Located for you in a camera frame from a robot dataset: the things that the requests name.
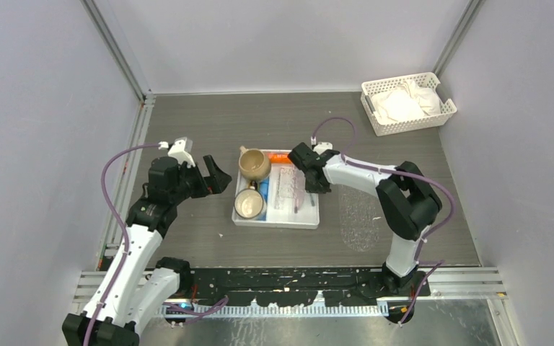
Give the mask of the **white plastic bin tray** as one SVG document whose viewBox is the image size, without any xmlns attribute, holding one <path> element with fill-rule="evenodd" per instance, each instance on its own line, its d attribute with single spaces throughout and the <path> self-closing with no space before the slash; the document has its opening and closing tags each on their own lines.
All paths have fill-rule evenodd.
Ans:
<svg viewBox="0 0 554 346">
<path fill-rule="evenodd" d="M 288 150 L 263 149 L 266 154 L 273 152 L 289 152 Z M 237 226 L 257 226 L 268 228 L 285 229 L 316 229 L 320 223 L 320 208 L 318 195 L 314 194 L 316 206 L 312 207 L 309 201 L 309 193 L 306 192 L 302 209 L 294 214 L 291 211 L 275 209 L 274 199 L 276 196 L 276 185 L 278 180 L 278 171 L 284 166 L 294 166 L 293 164 L 272 164 L 270 176 L 270 185 L 268 192 L 268 210 L 265 221 L 248 221 L 241 219 L 232 209 L 232 221 Z"/>
</svg>

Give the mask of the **white ribbed mug black rim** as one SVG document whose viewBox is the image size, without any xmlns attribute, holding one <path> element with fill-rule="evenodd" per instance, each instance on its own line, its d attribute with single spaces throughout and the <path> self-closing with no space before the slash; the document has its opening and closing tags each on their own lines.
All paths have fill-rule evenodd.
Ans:
<svg viewBox="0 0 554 346">
<path fill-rule="evenodd" d="M 243 220 L 258 221 L 263 208 L 263 199 L 257 188 L 258 182 L 251 181 L 235 196 L 234 211 Z"/>
</svg>

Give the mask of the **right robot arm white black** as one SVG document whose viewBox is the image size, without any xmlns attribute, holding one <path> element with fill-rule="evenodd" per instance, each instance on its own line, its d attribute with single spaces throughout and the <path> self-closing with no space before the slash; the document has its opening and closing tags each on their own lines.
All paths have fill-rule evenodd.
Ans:
<svg viewBox="0 0 554 346">
<path fill-rule="evenodd" d="M 408 292 L 418 270 L 422 238 L 442 209 L 440 198 L 418 167 L 409 161 L 399 166 L 371 164 L 330 146 L 311 147 L 304 142 L 288 158 L 303 173 L 307 192 L 325 194 L 333 185 L 342 185 L 377 198 L 392 231 L 382 285 L 393 296 Z"/>
</svg>

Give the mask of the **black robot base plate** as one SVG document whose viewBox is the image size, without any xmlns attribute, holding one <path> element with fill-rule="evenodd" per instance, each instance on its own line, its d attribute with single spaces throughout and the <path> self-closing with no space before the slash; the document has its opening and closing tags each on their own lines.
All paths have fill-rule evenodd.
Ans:
<svg viewBox="0 0 554 346">
<path fill-rule="evenodd" d="M 429 297 L 427 275 L 417 270 L 393 279 L 380 268 L 195 268 L 159 308 L 178 322 L 205 318 L 363 316 L 406 323 Z"/>
</svg>

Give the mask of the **clear rectangular holder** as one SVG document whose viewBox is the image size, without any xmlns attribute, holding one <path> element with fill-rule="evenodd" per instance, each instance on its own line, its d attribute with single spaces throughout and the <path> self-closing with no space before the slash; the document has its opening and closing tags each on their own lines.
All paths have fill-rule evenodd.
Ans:
<svg viewBox="0 0 554 346">
<path fill-rule="evenodd" d="M 296 176 L 304 175 L 294 166 L 284 166 L 279 169 L 274 199 L 275 209 L 294 213 L 294 178 Z"/>
</svg>

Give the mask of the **tan ceramic mug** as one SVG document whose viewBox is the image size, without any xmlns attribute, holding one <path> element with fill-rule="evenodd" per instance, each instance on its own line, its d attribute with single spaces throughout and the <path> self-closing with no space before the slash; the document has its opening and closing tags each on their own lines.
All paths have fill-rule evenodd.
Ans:
<svg viewBox="0 0 554 346">
<path fill-rule="evenodd" d="M 261 182 L 270 176 L 271 161 L 264 151 L 244 146 L 240 146 L 239 150 L 239 172 L 245 179 Z"/>
</svg>

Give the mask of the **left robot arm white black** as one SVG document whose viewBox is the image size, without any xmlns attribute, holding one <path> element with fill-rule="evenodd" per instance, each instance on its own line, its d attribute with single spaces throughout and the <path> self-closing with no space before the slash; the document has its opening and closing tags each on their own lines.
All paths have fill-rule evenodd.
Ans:
<svg viewBox="0 0 554 346">
<path fill-rule="evenodd" d="M 188 159 L 162 156 L 151 163 L 144 192 L 129 209 L 122 243 L 100 286 L 80 314 L 68 314 L 63 321 L 67 345 L 138 345 L 163 303 L 191 292 L 189 262 L 173 257 L 158 261 L 149 280 L 139 283 L 177 218 L 178 205 L 220 194 L 232 181 L 212 156 L 203 158 L 208 176 Z"/>
</svg>

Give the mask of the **clear oval glass tray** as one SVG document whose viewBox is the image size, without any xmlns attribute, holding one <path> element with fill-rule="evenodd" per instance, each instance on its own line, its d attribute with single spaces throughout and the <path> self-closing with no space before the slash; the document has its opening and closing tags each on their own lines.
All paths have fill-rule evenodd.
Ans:
<svg viewBox="0 0 554 346">
<path fill-rule="evenodd" d="M 340 234 L 355 252 L 368 252 L 379 241 L 377 202 L 369 194 L 340 186 L 338 192 Z"/>
</svg>

